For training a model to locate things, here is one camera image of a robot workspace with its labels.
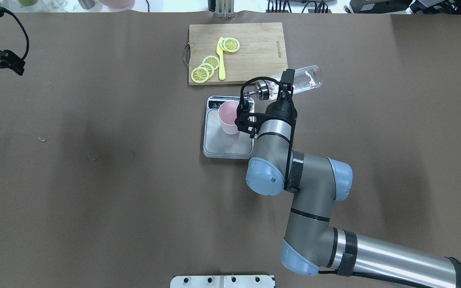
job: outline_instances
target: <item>white metal plate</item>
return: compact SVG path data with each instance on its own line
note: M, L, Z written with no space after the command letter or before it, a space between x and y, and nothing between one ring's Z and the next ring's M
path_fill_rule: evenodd
M176 276L170 282L170 288L275 288L275 276Z

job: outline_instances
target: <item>bottle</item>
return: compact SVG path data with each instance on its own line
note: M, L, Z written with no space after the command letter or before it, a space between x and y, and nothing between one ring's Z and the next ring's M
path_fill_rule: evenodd
M282 73L279 73L271 76L271 78L280 81L281 76ZM321 83L321 70L317 65L298 68L295 70L293 80L293 94L320 87ZM245 92L245 97L257 95L259 100L276 100L278 92L279 86L277 84L271 81L258 80L251 91Z

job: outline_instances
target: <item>kitchen scale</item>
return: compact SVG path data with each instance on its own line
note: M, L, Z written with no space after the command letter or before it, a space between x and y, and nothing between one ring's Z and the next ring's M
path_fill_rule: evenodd
M208 158L250 159L254 149L254 139L250 135L238 132L229 135L222 130L218 118L218 108L227 101L239 101L237 96L211 96L205 107L203 153ZM254 112L254 100L250 103L250 112Z

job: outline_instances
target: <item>wooden cutting board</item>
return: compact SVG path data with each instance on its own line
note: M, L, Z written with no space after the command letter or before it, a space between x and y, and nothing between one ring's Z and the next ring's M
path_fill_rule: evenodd
M208 55L216 54L220 37L236 38L240 49L224 52L225 80L218 79L218 71L205 83L195 83L191 73ZM192 24L190 25L190 85L243 84L258 76L271 76L287 69L286 46L282 23L252 24Z

